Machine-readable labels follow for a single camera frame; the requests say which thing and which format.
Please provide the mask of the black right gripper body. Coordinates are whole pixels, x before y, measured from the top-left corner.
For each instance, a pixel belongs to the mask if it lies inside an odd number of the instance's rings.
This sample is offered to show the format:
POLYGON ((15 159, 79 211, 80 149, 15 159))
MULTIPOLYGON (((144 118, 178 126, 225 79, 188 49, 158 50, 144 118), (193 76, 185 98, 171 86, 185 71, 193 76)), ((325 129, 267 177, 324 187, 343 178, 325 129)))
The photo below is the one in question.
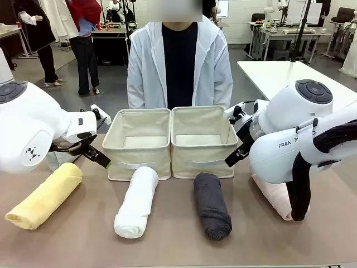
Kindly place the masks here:
POLYGON ((241 128, 236 132, 242 144, 237 148, 237 155, 248 155, 254 139, 250 134, 250 124, 252 119, 247 120, 242 124, 241 128))

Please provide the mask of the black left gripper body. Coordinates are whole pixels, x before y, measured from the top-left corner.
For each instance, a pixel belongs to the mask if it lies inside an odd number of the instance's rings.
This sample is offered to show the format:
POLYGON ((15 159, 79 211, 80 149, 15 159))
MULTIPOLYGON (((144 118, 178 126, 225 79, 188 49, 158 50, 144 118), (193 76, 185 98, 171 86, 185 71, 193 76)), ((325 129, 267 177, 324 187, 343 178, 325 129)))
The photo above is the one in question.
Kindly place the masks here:
POLYGON ((82 155, 91 161, 98 158, 98 150, 91 145, 91 140, 82 140, 71 147, 71 155, 82 155))

